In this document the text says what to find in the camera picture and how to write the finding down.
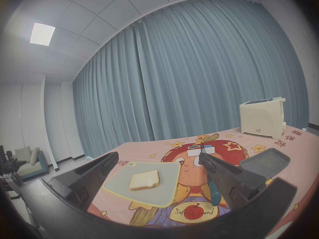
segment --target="ceiling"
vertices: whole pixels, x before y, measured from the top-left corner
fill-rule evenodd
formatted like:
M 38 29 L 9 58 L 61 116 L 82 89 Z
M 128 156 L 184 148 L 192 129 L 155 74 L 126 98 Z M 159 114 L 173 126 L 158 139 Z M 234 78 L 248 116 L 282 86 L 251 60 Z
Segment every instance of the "ceiling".
M 0 85 L 72 81 L 118 30 L 175 1 L 24 0 L 1 36 Z M 34 23 L 56 27 L 49 46 L 29 43 Z

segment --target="yellow cutting board edge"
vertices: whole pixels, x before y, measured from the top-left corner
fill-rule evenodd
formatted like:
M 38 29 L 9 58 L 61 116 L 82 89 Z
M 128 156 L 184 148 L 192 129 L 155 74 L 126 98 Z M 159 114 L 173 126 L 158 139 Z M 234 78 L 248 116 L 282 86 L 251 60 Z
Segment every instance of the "yellow cutting board edge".
M 138 162 L 138 161 L 131 161 L 129 163 L 127 163 L 121 170 L 119 170 L 116 174 L 114 174 L 106 183 L 108 183 L 110 180 L 112 180 L 119 172 L 121 172 L 126 166 L 128 166 L 130 163 L 132 162 L 136 162 L 136 163 L 157 163 L 157 162 Z M 174 189 L 174 192 L 173 192 L 173 196 L 172 196 L 172 199 L 171 201 L 169 202 L 169 204 L 167 205 L 149 205 L 149 203 L 145 203 L 145 202 L 142 202 L 142 201 L 138 201 L 138 200 L 135 200 L 135 199 L 132 199 L 132 198 L 129 198 L 129 197 L 125 197 L 125 196 L 122 196 L 116 192 L 113 192 L 107 188 L 105 188 L 105 185 L 106 183 L 103 184 L 103 189 L 105 189 L 106 191 L 114 194 L 114 195 L 117 195 L 119 197 L 122 197 L 122 198 L 125 198 L 127 200 L 130 200 L 130 201 L 133 201 L 133 202 L 136 202 L 136 203 L 139 203 L 139 204 L 143 204 L 143 205 L 148 205 L 148 206 L 153 206 L 153 207 L 158 207 L 158 208 L 166 208 L 166 207 L 169 207 L 172 203 L 173 203 L 173 200 L 174 200 L 174 197 L 175 197 L 175 193 L 176 193 L 176 188 L 177 188 L 177 182 L 178 182 L 178 178 L 179 178 L 179 174 L 180 174 L 180 171 L 181 171 L 181 164 L 179 162 L 158 162 L 157 164 L 167 164 L 167 163 L 178 163 L 179 164 L 179 167 L 178 167 L 178 176 L 176 178 L 176 183 L 175 183 L 175 189 Z

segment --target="teal knife handle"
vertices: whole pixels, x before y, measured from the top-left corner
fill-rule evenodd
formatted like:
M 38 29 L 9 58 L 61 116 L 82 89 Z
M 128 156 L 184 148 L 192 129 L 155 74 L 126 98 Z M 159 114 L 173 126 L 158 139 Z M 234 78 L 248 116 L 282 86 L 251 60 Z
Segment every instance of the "teal knife handle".
M 211 193 L 211 203 L 212 206 L 219 205 L 221 201 L 221 193 L 219 192 L 218 188 L 216 187 L 215 183 L 213 181 L 210 181 L 208 183 L 209 191 Z

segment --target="blue curtain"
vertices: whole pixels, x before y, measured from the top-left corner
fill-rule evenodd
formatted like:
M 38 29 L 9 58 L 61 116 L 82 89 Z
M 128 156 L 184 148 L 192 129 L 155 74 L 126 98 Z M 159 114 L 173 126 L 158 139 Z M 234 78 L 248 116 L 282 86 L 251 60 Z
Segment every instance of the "blue curtain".
M 102 47 L 73 83 L 75 118 L 86 156 L 130 141 L 153 141 L 135 31 Z
M 126 141 L 240 126 L 239 105 L 281 96 L 285 121 L 308 125 L 304 75 L 289 39 L 261 4 L 196 0 L 134 23 L 73 83 L 80 139 L 95 157 Z

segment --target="cushion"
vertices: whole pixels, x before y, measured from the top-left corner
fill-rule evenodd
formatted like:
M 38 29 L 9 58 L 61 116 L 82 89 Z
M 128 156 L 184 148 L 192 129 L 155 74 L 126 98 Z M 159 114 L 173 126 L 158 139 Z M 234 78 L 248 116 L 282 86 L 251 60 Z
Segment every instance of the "cushion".
M 20 166 L 17 174 L 20 176 L 24 176 L 24 175 L 34 173 L 34 172 L 37 172 L 40 170 L 42 170 L 42 166 L 40 164 L 40 161 L 35 162 L 34 165 L 31 165 L 31 163 L 29 162 L 29 163 L 26 163 L 26 164 Z
M 40 152 L 40 148 L 39 147 L 35 147 L 33 149 L 32 154 L 31 154 L 31 158 L 30 158 L 31 165 L 34 165 L 35 162 L 37 161 L 39 152 Z
M 30 146 L 26 146 L 22 149 L 16 149 L 16 157 L 18 161 L 26 160 L 27 163 L 30 162 L 31 159 L 31 150 Z

